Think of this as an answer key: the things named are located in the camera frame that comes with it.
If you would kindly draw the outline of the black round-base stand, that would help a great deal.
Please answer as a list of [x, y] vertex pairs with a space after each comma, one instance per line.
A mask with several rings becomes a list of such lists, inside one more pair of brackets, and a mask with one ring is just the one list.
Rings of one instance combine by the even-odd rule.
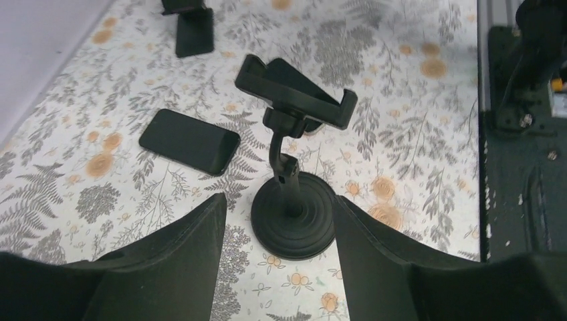
[[[235, 87], [269, 105], [263, 96], [262, 82], [267, 65], [256, 55], [246, 55]], [[340, 130], [348, 128], [357, 101], [355, 92], [343, 91], [338, 102], [350, 108], [350, 119]], [[333, 242], [332, 202], [335, 193], [324, 179], [301, 171], [297, 158], [281, 151], [285, 138], [272, 135], [268, 161], [273, 178], [256, 193], [250, 219], [257, 240], [270, 254], [300, 261], [317, 256]]]

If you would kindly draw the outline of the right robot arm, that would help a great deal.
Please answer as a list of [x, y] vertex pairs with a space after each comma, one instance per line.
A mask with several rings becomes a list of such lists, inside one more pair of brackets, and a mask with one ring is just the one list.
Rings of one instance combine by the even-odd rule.
[[566, 62], [566, 2], [523, 1], [516, 11], [519, 43], [506, 60], [512, 64], [499, 106], [500, 130], [544, 130], [552, 117], [550, 82]]

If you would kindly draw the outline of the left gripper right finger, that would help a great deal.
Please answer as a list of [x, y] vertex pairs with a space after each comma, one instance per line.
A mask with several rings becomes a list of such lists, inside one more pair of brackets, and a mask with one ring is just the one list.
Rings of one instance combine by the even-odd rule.
[[481, 263], [422, 244], [346, 197], [333, 204], [352, 320], [565, 320], [566, 256]]

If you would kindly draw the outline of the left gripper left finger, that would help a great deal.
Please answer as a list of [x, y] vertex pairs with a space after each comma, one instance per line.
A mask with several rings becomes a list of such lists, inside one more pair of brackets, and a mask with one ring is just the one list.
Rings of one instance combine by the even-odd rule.
[[51, 265], [3, 252], [1, 319], [208, 320], [226, 215], [224, 194], [214, 194], [95, 261]]

